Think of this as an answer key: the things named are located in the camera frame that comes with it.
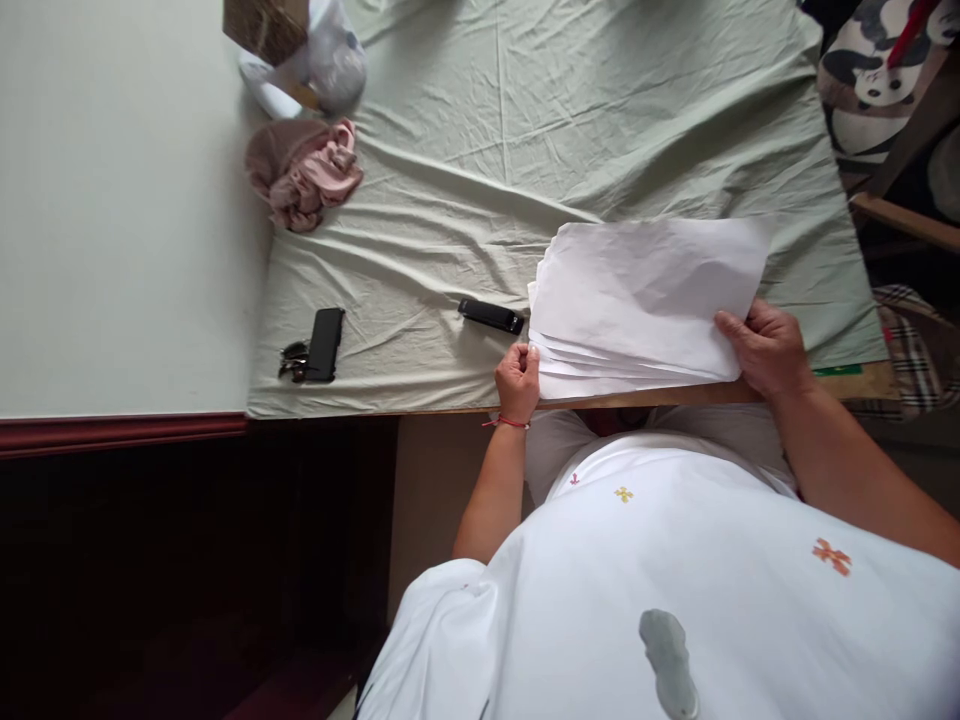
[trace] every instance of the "orange cross print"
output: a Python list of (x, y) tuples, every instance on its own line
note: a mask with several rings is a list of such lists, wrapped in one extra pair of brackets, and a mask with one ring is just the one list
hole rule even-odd
[(817, 538), (817, 545), (819, 545), (820, 547), (817, 547), (816, 545), (814, 545), (813, 547), (814, 555), (816, 555), (818, 558), (820, 558), (824, 562), (827, 562), (827, 560), (832, 562), (833, 569), (836, 570), (841, 575), (843, 575), (844, 577), (850, 574), (850, 568), (848, 568), (846, 564), (852, 565), (853, 560), (850, 559), (849, 555), (847, 555), (846, 553), (842, 553), (839, 550), (834, 550), (832, 547), (830, 547), (830, 543), (828, 543), (823, 538)]

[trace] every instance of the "black phone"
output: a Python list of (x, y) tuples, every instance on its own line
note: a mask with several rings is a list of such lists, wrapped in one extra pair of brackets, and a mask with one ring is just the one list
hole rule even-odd
[(509, 308), (464, 298), (457, 309), (467, 320), (495, 327), (511, 335), (519, 335), (523, 330), (523, 318)]
[(337, 372), (337, 348), (343, 330), (343, 308), (317, 310), (313, 318), (313, 335), (310, 336), (310, 352), (304, 380), (330, 382)]

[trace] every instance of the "table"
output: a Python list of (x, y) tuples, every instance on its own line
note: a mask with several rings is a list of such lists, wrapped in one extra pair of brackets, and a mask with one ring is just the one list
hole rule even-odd
[[(465, 324), (460, 298), (523, 313), (560, 225), (660, 214), (772, 215), (760, 293), (797, 315), (815, 367), (870, 368), (830, 379), (836, 392), (888, 396), (815, 88), (820, 32), (793, 2), (347, 7), (370, 65), (353, 116), (366, 175), (313, 233), (275, 234), (249, 415), (491, 407), (513, 338)], [(337, 379), (278, 380), (278, 350), (333, 306), (347, 310)], [(635, 395), (586, 404), (750, 399), (742, 385)]]

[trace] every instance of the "hand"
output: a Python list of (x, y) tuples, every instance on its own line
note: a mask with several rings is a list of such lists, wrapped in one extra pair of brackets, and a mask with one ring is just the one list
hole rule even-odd
[(493, 374), (500, 393), (500, 414), (528, 423), (540, 402), (540, 350), (513, 344)]
[(790, 313), (754, 298), (746, 323), (723, 310), (714, 322), (733, 343), (743, 377), (764, 399), (802, 394), (817, 387), (803, 349), (800, 323)]

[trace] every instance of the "white paper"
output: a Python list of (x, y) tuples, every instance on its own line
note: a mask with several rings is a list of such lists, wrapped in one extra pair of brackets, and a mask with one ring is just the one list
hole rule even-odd
[(713, 317), (744, 317), (769, 233), (755, 219), (568, 224), (531, 283), (546, 399), (735, 380)]

